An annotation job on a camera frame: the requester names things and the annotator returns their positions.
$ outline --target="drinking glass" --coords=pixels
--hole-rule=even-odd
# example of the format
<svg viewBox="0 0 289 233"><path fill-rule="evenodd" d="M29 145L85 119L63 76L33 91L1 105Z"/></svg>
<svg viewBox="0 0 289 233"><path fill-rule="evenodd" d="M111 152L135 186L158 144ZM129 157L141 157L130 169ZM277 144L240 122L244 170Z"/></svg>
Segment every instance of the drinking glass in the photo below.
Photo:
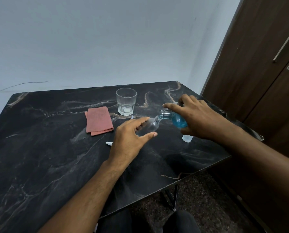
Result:
<svg viewBox="0 0 289 233"><path fill-rule="evenodd" d="M117 110L128 116L133 114L137 92L131 88L120 88L116 91Z"/></svg>

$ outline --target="cabinet handle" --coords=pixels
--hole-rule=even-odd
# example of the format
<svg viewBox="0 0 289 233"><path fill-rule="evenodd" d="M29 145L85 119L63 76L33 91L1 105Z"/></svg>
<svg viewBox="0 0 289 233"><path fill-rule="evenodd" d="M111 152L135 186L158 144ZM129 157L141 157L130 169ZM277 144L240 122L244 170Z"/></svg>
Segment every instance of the cabinet handle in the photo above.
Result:
<svg viewBox="0 0 289 233"><path fill-rule="evenodd" d="M279 57L279 54L281 53L281 51L284 49L284 47L286 46L286 44L288 43L289 41L289 36L288 38L286 39L286 41L284 42L284 44L282 45L281 49L279 50L279 52L276 54L276 56L274 57L273 59L273 63L276 62L276 59Z"/></svg>

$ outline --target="pink cloth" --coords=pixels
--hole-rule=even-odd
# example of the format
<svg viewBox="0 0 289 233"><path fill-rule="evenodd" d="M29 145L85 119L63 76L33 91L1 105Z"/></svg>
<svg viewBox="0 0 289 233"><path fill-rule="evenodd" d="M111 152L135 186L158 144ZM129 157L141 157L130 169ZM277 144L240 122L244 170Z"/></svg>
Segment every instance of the pink cloth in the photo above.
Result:
<svg viewBox="0 0 289 233"><path fill-rule="evenodd" d="M92 136L113 131L111 117L106 106L88 109L84 113L87 119L86 132L90 132Z"/></svg>

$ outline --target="white wall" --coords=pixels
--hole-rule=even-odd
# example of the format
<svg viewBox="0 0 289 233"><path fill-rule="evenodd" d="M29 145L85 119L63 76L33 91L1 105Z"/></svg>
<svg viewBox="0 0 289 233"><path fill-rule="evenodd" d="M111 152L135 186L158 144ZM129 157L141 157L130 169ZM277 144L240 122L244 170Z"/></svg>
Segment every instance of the white wall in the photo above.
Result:
<svg viewBox="0 0 289 233"><path fill-rule="evenodd" d="M14 93L177 80L201 92L240 0L0 0Z"/></svg>

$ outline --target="person's left arm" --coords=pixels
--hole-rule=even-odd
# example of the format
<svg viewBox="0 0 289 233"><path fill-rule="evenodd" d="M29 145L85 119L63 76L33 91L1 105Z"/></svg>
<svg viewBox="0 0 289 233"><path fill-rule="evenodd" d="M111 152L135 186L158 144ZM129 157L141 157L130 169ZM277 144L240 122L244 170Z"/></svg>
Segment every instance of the person's left arm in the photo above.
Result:
<svg viewBox="0 0 289 233"><path fill-rule="evenodd" d="M116 181L143 145L156 132L142 137L135 129L149 117L124 122L115 132L108 160L96 174L75 194L38 232L89 232L95 229L100 213Z"/></svg>

